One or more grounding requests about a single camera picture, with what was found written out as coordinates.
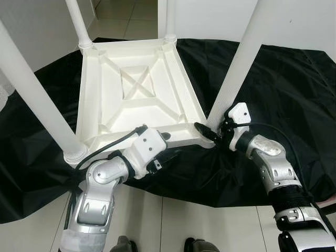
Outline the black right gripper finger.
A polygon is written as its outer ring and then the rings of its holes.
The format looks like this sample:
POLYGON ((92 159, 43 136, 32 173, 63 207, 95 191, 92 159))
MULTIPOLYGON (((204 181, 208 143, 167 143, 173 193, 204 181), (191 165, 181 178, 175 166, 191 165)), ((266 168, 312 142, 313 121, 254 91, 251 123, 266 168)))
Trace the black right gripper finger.
POLYGON ((204 124, 201 124, 199 122, 194 123, 194 128, 199 132, 203 137, 208 139, 209 141, 212 142, 220 142, 221 138, 214 132, 211 128, 207 127, 204 124))

